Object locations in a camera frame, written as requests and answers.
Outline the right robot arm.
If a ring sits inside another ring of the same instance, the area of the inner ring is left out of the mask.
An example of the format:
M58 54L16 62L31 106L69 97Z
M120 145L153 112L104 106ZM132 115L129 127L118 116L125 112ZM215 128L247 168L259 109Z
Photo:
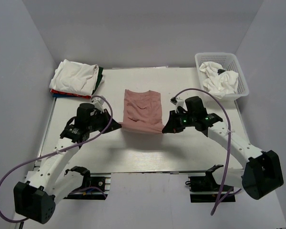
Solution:
M283 185L278 154L272 150L263 151L238 134L230 132L218 115L211 113L199 119L187 111L172 110L162 132L176 134L186 127L194 127L224 149L230 149L231 155L241 164L241 169L228 169L226 186L241 188L251 198L258 200Z

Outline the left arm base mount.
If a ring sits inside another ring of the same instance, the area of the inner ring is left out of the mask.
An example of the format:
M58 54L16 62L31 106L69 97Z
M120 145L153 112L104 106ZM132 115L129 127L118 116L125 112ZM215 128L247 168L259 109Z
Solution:
M75 166L64 171L63 177L68 175L79 175L80 186L76 186L64 199L106 200L111 184L110 173L91 173L85 167Z

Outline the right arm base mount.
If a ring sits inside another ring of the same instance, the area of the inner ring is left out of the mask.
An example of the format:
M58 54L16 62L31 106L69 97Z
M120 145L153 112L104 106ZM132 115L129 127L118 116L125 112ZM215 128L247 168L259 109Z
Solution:
M212 173L223 165L214 165L204 172L190 173L185 185L190 191L191 203L215 203L221 181L218 183Z

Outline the pink printed t shirt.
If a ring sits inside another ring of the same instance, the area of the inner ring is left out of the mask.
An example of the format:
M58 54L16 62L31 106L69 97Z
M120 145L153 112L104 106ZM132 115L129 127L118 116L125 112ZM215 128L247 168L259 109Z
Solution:
M137 93L124 91L122 129L141 134L161 134L162 122L161 94L155 91Z

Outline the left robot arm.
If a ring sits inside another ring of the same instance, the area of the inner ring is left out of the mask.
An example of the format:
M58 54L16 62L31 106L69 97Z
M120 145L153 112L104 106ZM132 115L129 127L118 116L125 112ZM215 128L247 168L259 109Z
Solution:
M121 127L107 110L78 108L77 115L67 122L60 134L56 154L47 157L25 183L18 182L14 187L16 213L41 224L47 223L62 199L77 189L87 190L91 186L89 169L80 166L65 169L82 143L92 132L105 134Z

